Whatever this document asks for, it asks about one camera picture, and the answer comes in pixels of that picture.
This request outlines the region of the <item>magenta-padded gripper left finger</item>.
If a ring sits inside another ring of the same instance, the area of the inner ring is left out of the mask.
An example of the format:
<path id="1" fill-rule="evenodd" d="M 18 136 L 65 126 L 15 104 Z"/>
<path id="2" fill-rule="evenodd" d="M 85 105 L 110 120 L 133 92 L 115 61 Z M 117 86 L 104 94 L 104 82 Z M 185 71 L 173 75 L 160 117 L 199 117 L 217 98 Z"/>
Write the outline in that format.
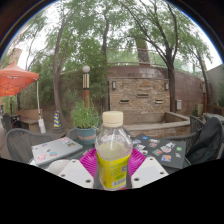
<path id="1" fill-rule="evenodd" d="M 59 173 L 59 177 L 84 188 L 92 189 L 97 174 L 96 150 L 91 149 L 79 160 L 72 159 Z"/>

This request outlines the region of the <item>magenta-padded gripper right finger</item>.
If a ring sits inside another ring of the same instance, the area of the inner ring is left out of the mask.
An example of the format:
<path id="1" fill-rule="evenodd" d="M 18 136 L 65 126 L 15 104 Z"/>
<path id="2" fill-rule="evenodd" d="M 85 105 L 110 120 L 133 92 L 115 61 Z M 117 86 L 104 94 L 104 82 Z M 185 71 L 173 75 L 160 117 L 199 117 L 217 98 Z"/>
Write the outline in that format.
<path id="1" fill-rule="evenodd" d="M 134 149 L 129 158 L 131 186 L 140 188 L 166 177 L 168 173 L 154 157 L 145 157 Z"/>

